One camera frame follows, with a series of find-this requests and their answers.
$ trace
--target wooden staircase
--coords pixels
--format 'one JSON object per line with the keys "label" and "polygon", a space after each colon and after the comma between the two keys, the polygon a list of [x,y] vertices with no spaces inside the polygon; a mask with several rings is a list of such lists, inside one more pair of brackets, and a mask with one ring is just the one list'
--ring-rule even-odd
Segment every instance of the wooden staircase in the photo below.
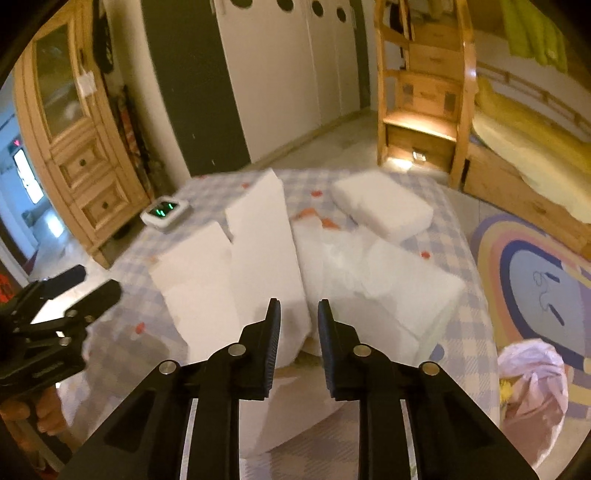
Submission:
{"label": "wooden staircase", "polygon": [[[408,0],[399,2],[403,32],[384,22],[387,0],[376,0],[374,12],[378,164],[389,157],[410,160],[450,173],[450,186],[458,188],[464,161],[455,159],[467,154],[476,93],[476,51],[467,3],[454,0],[453,12],[439,11],[435,19],[411,12]],[[386,42],[402,48],[401,70],[387,68]],[[392,90],[394,105],[389,107]]]}

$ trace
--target digital clock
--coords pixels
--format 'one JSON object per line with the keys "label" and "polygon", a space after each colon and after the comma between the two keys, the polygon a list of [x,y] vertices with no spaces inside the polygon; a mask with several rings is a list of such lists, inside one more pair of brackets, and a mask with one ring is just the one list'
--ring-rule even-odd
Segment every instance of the digital clock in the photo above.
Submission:
{"label": "digital clock", "polygon": [[163,196],[142,212],[141,219],[148,226],[166,231],[183,218],[190,209],[191,206],[186,200]]}

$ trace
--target wooden drawer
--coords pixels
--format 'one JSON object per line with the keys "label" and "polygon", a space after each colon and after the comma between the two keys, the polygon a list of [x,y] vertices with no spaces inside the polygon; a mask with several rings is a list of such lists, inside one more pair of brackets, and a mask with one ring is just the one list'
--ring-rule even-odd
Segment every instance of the wooden drawer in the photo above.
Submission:
{"label": "wooden drawer", "polygon": [[414,41],[421,45],[445,48],[446,50],[460,51],[462,42],[460,31],[449,25],[441,25],[435,22],[414,24]]}
{"label": "wooden drawer", "polygon": [[458,51],[411,43],[408,48],[408,69],[440,77],[464,81],[464,60]]}
{"label": "wooden drawer", "polygon": [[95,242],[111,236],[135,214],[135,206],[124,184],[125,176],[120,168],[109,170],[70,206]]}
{"label": "wooden drawer", "polygon": [[96,132],[91,130],[56,154],[47,168],[66,203],[72,203],[110,170],[111,164]]}
{"label": "wooden drawer", "polygon": [[591,225],[575,220],[565,208],[534,192],[519,171],[485,147],[470,144],[464,192],[532,223],[591,260]]}
{"label": "wooden drawer", "polygon": [[457,82],[402,70],[396,87],[396,107],[457,122],[461,95],[462,87]]}
{"label": "wooden drawer", "polygon": [[388,154],[413,161],[413,152],[427,157],[427,162],[439,170],[450,172],[456,144],[445,138],[388,125]]}

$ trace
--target bed railing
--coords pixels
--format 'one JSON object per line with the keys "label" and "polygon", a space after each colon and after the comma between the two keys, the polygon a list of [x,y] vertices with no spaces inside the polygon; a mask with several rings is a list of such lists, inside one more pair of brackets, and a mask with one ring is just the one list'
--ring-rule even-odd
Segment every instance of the bed railing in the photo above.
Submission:
{"label": "bed railing", "polygon": [[[591,136],[591,122],[573,108],[566,105],[566,103],[564,103],[562,100],[556,98],[549,91],[544,90],[543,88],[523,78],[520,78],[511,72],[493,67],[492,65],[481,61],[477,63],[476,71],[478,75],[482,75],[489,80],[502,83],[503,85],[507,85],[514,90],[528,95],[542,105],[552,109],[555,113],[559,114],[562,118],[573,124],[585,134]],[[557,127],[563,128],[561,125],[557,124],[551,119],[548,119],[548,121]]]}

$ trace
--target white foam block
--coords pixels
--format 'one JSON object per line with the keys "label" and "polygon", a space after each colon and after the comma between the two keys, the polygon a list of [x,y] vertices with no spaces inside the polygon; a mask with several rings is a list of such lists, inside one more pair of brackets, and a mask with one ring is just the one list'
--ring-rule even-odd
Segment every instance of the white foam block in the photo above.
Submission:
{"label": "white foam block", "polygon": [[379,170],[339,180],[330,192],[353,220],[392,243],[426,230],[433,221],[433,207]]}

